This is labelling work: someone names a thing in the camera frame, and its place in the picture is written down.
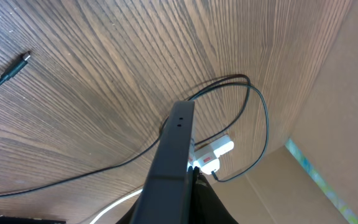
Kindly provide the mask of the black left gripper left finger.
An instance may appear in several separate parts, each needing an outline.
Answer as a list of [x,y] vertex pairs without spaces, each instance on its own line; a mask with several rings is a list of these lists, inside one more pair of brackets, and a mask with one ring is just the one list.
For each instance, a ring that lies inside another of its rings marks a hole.
[[120,220],[116,222],[116,224],[130,224],[136,206],[137,206],[137,202],[133,204],[133,206],[127,211],[127,213]]

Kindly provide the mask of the white charger plug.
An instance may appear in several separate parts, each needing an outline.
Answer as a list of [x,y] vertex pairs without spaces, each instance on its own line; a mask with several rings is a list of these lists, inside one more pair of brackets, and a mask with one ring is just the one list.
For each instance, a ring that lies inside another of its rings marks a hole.
[[202,173],[211,175],[219,170],[220,161],[213,151],[198,150],[195,152],[195,166],[199,167]]

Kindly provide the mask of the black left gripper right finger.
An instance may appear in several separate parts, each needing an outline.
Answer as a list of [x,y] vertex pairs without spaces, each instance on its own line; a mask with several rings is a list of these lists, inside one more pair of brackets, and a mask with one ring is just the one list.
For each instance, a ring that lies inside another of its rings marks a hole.
[[238,224],[201,173],[193,170],[189,224]]

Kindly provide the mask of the Samsung Galaxy smartphone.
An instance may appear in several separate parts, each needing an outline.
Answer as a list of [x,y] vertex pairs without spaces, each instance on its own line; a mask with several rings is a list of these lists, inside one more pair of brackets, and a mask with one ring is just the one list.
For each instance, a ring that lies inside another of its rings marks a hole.
[[188,222],[191,193],[189,153],[194,149],[195,103],[177,101],[162,131],[132,224]]

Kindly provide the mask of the white power strip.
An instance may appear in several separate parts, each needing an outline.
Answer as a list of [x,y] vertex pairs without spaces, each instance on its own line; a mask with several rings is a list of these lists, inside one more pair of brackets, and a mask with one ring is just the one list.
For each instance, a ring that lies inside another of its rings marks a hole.
[[234,149],[234,142],[226,134],[213,142],[199,148],[189,155],[189,164],[192,166],[204,167],[215,163],[219,157]]

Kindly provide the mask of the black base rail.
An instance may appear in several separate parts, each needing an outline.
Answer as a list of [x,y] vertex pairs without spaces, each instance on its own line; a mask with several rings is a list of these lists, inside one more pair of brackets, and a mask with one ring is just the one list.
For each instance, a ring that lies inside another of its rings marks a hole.
[[0,216],[0,224],[66,224],[66,221]]

